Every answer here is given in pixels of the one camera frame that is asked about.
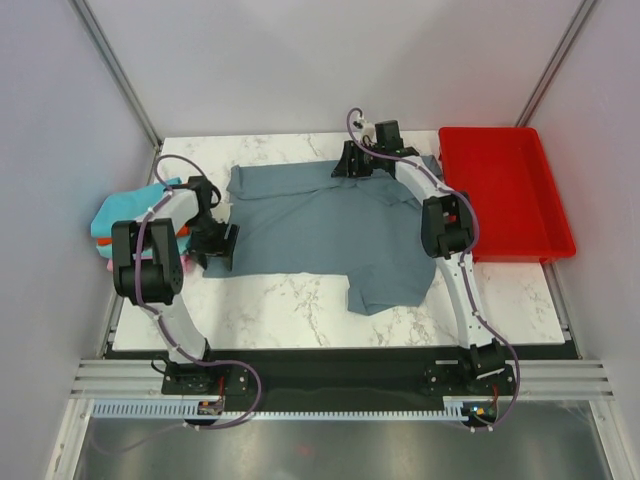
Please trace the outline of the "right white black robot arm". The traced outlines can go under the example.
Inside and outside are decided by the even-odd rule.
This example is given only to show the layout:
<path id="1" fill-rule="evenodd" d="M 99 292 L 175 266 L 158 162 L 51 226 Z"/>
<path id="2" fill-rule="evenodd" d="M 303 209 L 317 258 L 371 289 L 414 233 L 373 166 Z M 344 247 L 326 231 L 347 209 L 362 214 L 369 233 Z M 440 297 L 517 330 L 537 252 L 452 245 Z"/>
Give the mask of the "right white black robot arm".
<path id="1" fill-rule="evenodd" d="M 506 368 L 501 338 L 484 318 L 473 269 L 479 237 L 468 196 L 454 190 L 427 167 L 419 152 L 404 144 L 395 120 L 372 124 L 360 108 L 346 119 L 350 139 L 332 175 L 359 179 L 376 170 L 404 185 L 421 205 L 420 240 L 436 261 L 447 287 L 458 329 L 461 359 L 458 381 L 467 392 L 483 392 Z"/>

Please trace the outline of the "grey-blue t shirt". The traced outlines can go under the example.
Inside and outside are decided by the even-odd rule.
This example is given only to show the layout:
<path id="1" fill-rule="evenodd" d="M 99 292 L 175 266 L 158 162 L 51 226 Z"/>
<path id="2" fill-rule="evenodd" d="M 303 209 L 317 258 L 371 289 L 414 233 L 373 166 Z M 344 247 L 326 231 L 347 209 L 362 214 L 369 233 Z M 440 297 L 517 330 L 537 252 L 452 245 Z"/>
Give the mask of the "grey-blue t shirt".
<path id="1" fill-rule="evenodd" d="M 419 202 L 384 172 L 349 179 L 333 169 L 330 161 L 233 167 L 233 265 L 213 261 L 205 277 L 343 275 L 350 312 L 420 306 L 436 263 L 421 244 Z"/>

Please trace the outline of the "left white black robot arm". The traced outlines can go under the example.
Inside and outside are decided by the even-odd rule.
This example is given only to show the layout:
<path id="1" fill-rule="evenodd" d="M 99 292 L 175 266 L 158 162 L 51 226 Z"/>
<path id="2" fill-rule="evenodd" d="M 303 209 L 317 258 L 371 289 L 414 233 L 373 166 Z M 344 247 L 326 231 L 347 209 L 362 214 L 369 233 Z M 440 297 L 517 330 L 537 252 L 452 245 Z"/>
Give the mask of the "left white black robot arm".
<path id="1" fill-rule="evenodd" d="M 182 298 L 184 269 L 176 234 L 189 230 L 186 253 L 202 268 L 219 258 L 231 270 L 239 227 L 213 217 L 220 201 L 219 189 L 207 177 L 192 176 L 185 184 L 166 185 L 144 214 L 117 221 L 111 229 L 116 293 L 156 325 L 171 362 L 190 363 L 184 379 L 198 393 L 215 389 L 220 371 L 206 360 L 209 343 Z"/>

